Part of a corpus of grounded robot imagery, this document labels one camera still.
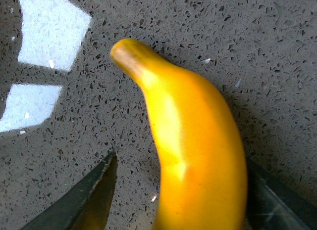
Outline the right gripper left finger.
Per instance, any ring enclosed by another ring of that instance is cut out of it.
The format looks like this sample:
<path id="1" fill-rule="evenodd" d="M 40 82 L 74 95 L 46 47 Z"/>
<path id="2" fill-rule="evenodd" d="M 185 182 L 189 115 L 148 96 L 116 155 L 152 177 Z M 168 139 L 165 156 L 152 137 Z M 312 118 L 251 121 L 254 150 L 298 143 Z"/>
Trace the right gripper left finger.
<path id="1" fill-rule="evenodd" d="M 116 184 L 117 157 L 110 152 L 62 198 L 24 230 L 104 230 Z"/>

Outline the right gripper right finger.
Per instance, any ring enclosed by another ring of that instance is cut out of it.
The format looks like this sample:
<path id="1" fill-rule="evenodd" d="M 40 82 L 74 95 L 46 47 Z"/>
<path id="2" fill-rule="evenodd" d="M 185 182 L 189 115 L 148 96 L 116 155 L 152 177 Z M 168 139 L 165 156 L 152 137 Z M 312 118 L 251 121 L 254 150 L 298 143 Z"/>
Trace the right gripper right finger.
<path id="1" fill-rule="evenodd" d="M 312 230 L 314 206 L 254 161 L 247 160 L 247 218 L 254 230 Z"/>

